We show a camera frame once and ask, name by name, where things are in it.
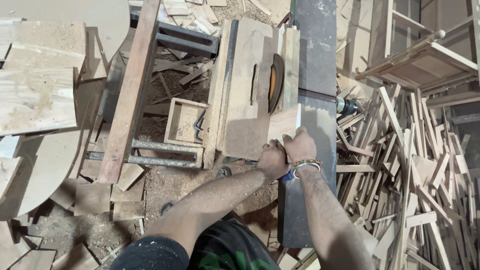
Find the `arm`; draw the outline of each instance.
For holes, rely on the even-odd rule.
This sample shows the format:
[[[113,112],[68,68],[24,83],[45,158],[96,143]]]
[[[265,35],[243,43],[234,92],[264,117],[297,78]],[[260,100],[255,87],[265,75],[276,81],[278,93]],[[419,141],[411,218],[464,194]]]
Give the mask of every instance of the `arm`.
[[[292,160],[316,158],[316,145],[304,127],[295,138],[283,138]],[[302,166],[297,175],[303,188],[307,220],[322,269],[373,269],[372,257],[347,214],[314,166]]]
[[[256,169],[215,179],[196,188],[166,211],[144,236],[160,235],[177,241],[190,257],[198,236],[232,211],[262,185],[286,174],[285,150],[278,141],[264,145]]]

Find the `hand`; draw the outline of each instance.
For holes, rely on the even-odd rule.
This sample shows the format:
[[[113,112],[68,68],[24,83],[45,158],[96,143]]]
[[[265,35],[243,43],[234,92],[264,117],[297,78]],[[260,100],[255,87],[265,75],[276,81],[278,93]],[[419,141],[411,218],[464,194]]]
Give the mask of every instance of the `hand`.
[[[317,146],[304,126],[297,128],[297,133],[293,139],[288,135],[283,135],[283,145],[292,162],[306,158],[314,160],[317,158]]]
[[[257,168],[267,177],[266,184],[271,183],[288,172],[287,156],[285,149],[278,140],[270,140],[264,144],[263,152],[258,159]]]

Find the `beaded bracelet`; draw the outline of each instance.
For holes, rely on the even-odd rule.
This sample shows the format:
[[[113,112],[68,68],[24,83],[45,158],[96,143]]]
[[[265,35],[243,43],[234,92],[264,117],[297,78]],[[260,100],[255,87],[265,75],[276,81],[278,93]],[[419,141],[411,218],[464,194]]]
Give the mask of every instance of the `beaded bracelet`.
[[[302,160],[297,160],[293,163],[292,170],[293,170],[293,177],[298,178],[298,176],[295,174],[298,168],[306,165],[312,165],[318,168],[318,172],[322,171],[322,162],[315,160],[315,159],[302,159]]]

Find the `black shirt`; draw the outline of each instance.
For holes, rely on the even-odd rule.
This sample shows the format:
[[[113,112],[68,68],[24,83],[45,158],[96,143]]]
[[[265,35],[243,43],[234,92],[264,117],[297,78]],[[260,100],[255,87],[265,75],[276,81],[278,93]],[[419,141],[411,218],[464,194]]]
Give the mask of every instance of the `black shirt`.
[[[280,270],[265,245],[236,219],[218,221],[198,237],[192,257],[176,241],[148,236],[131,243],[110,270]]]

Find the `person's left hand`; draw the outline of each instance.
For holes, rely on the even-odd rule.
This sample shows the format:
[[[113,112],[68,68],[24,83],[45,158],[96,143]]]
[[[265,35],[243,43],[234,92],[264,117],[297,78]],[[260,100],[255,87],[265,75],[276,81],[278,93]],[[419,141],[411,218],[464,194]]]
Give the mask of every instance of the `person's left hand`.
[[[285,149],[278,140],[270,140],[269,144],[264,144],[263,152],[258,159],[257,168],[267,177],[266,183],[269,184],[288,172],[287,156]]]

